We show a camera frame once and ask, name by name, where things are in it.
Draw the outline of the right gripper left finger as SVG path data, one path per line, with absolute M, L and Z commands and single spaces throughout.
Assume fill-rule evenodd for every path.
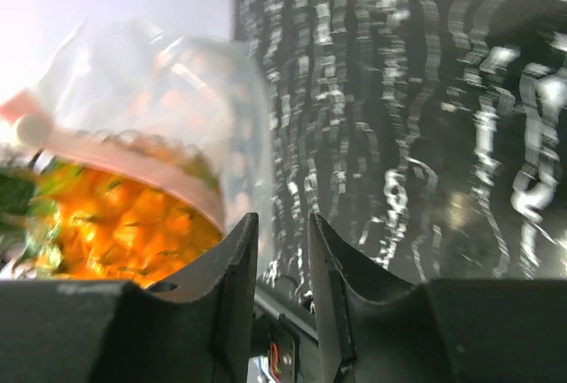
M 5 280 L 4 382 L 243 382 L 259 219 L 148 290 L 119 280 Z

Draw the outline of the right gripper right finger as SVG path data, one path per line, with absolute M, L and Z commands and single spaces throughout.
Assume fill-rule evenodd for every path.
M 563 382 L 562 280 L 394 276 L 319 215 L 308 225 L 325 382 Z

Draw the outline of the orange toy pineapple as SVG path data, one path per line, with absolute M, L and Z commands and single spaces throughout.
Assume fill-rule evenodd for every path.
M 1 170 L 3 279 L 158 283 L 219 244 L 195 207 L 124 176 L 54 160 Z

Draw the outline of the clear pink-dotted zip bag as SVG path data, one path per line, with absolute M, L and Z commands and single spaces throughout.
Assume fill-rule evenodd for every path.
M 152 184 L 223 232 L 254 212 L 270 239 L 268 95 L 243 43 L 81 23 L 34 87 L 2 98 L 1 142 Z

